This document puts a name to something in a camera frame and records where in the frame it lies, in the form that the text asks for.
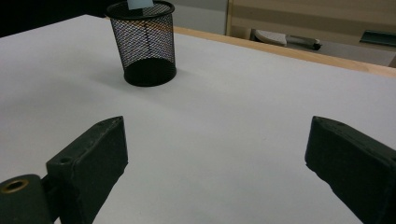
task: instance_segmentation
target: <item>white table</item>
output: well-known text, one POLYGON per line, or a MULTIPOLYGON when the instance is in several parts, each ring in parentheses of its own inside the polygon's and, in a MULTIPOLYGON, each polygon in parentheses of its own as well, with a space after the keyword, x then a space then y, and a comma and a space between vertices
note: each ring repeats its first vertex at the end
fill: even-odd
POLYGON ((396 148, 396 78, 176 35, 177 76, 123 80, 110 21, 0 39, 0 181, 123 115, 130 164, 95 223, 360 223, 305 166, 311 118, 396 148))

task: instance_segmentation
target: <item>wood trim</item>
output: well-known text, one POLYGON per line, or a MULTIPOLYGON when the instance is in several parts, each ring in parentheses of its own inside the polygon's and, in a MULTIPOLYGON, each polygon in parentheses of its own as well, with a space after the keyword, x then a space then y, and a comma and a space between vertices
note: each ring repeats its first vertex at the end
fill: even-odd
POLYGON ((245 47, 249 49, 262 50, 269 53, 274 53, 276 55, 282 55, 290 58, 300 59, 304 61, 309 61, 312 63, 323 63, 335 67, 346 68, 355 71, 367 72, 375 75, 385 76, 385 77, 396 77, 396 68, 381 66, 371 63, 361 63, 348 59, 342 59, 312 52, 306 52, 298 49, 287 49, 283 47, 253 42, 245 39, 216 35, 206 32, 196 31, 187 28, 175 27, 175 33, 181 35, 191 35, 203 39, 218 41, 221 43, 232 44, 240 47, 245 47))

